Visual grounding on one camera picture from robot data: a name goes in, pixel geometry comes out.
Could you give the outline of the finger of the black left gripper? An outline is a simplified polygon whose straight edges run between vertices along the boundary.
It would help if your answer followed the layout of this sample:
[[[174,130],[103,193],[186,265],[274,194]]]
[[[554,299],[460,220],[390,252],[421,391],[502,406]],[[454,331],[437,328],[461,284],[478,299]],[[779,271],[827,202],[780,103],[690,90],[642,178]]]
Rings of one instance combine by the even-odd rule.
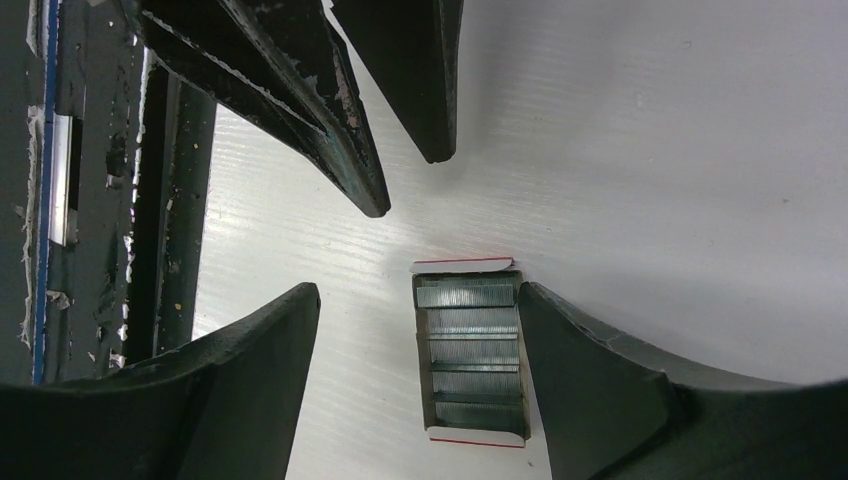
[[[331,11],[423,158],[451,159],[464,3],[334,1]]]
[[[319,1],[131,1],[177,78],[306,157],[369,218],[389,193],[344,39]]]

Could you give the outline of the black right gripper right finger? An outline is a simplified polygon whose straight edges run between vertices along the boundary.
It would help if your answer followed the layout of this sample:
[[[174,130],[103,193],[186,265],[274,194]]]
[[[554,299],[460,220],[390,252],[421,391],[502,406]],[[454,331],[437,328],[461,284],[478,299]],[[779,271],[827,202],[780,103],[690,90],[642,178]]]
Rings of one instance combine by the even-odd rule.
[[[843,479],[847,384],[741,375],[618,330],[536,282],[522,334],[556,479]]]

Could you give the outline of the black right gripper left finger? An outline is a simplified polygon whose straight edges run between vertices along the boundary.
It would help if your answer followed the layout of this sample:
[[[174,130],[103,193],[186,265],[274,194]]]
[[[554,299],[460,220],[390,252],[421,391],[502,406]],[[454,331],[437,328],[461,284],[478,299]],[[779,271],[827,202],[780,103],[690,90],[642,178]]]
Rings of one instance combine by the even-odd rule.
[[[301,283],[100,379],[1,389],[5,479],[282,479],[321,308]]]

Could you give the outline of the staple box with staples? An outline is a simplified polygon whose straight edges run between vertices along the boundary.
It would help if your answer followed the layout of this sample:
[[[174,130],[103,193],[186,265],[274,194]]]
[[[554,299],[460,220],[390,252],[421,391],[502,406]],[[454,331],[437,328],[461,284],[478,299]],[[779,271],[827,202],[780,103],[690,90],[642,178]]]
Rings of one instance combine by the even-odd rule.
[[[423,425],[433,442],[519,449],[530,436],[511,257],[410,267]]]

